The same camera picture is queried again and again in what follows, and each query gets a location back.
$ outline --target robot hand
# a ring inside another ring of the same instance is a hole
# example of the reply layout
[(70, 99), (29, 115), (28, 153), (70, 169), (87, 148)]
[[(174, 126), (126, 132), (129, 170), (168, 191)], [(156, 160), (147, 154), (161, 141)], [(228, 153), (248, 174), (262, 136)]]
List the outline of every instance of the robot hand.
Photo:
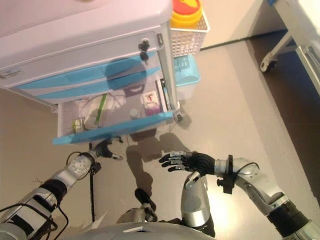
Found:
[(185, 170), (193, 172), (185, 181), (184, 187), (189, 189), (195, 184), (199, 178), (209, 174), (215, 174), (215, 159), (211, 156), (189, 151), (173, 151), (164, 155), (159, 162), (162, 167), (173, 166), (168, 168), (168, 172)]

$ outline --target white wall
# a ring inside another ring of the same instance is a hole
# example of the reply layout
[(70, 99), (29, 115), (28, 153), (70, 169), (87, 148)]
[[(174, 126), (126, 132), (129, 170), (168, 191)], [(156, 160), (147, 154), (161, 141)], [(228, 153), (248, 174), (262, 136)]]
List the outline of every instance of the white wall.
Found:
[(211, 31), (202, 47), (285, 29), (267, 0), (202, 0)]

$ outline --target caster wheel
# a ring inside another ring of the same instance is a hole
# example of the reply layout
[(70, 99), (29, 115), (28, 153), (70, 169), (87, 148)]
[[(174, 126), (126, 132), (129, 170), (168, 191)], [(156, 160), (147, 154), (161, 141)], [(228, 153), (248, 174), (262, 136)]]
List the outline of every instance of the caster wheel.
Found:
[(268, 73), (271, 69), (273, 69), (277, 64), (277, 61), (275, 60), (271, 60), (268, 63), (265, 63), (264, 61), (262, 61), (261, 65), (260, 65), (260, 70), (263, 73)]

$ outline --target green item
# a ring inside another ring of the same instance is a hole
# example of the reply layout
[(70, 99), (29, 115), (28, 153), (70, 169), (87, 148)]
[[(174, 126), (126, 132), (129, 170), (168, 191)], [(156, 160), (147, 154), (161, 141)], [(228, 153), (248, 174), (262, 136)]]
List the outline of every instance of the green item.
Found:
[(97, 126), (99, 125), (101, 113), (102, 113), (102, 110), (103, 110), (103, 108), (105, 106), (106, 99), (107, 99), (107, 94), (103, 94), (101, 102), (100, 102), (100, 105), (99, 105), (98, 113), (97, 113), (97, 116), (96, 116), (95, 122), (94, 122), (94, 124), (97, 125)]

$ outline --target blue drawer front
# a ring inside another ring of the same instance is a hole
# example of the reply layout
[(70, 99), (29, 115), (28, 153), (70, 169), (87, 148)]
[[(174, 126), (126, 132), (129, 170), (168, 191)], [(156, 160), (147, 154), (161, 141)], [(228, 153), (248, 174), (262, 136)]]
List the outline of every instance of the blue drawer front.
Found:
[(100, 139), (110, 139), (116, 136), (138, 132), (144, 128), (160, 124), (161, 122), (170, 120), (172, 118), (172, 112), (163, 112), (145, 118), (123, 122), (109, 127), (102, 127), (77, 134), (70, 134), (67, 136), (58, 137), (53, 140), (53, 144), (76, 144), (91, 142)]
[(63, 98), (86, 96), (90, 94), (116, 90), (116, 89), (123, 88), (127, 85), (139, 82), (140, 80), (160, 70), (161, 70), (160, 67), (156, 67), (156, 68), (148, 69), (143, 72), (134, 73), (128, 76), (101, 81), (94, 84), (84, 85), (84, 86), (80, 86), (80, 87), (76, 87), (68, 90), (38, 95), (37, 97), (40, 99), (63, 99)]
[[(155, 52), (149, 52), (148, 56), (151, 58)], [(129, 57), (121, 60), (111, 61), (95, 66), (90, 66), (63, 74), (46, 77), (30, 83), (18, 86), (19, 89), (44, 89), (53, 87), (63, 87), (74, 84), (80, 84), (95, 79), (111, 77), (116, 74), (125, 72), (143, 61), (140, 56)]]

